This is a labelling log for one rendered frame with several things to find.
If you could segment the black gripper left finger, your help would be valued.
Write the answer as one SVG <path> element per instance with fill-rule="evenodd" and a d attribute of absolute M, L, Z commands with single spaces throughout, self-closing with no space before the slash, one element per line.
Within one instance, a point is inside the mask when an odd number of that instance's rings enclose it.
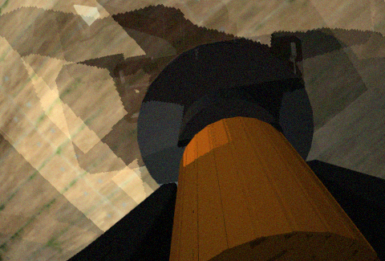
<path fill-rule="evenodd" d="M 176 183 L 161 185 L 67 261 L 169 261 Z"/>

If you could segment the orange cylinder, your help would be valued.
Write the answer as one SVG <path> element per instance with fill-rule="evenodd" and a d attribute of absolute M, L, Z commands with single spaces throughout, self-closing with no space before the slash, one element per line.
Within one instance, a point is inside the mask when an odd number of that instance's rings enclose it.
<path fill-rule="evenodd" d="M 380 260 L 272 125 L 231 117 L 186 145 L 169 261 Z"/>

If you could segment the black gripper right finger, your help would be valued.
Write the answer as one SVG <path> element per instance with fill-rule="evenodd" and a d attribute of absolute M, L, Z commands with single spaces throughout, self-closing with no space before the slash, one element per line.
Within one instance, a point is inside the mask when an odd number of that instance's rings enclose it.
<path fill-rule="evenodd" d="M 385 180 L 324 161 L 306 161 L 385 261 Z"/>

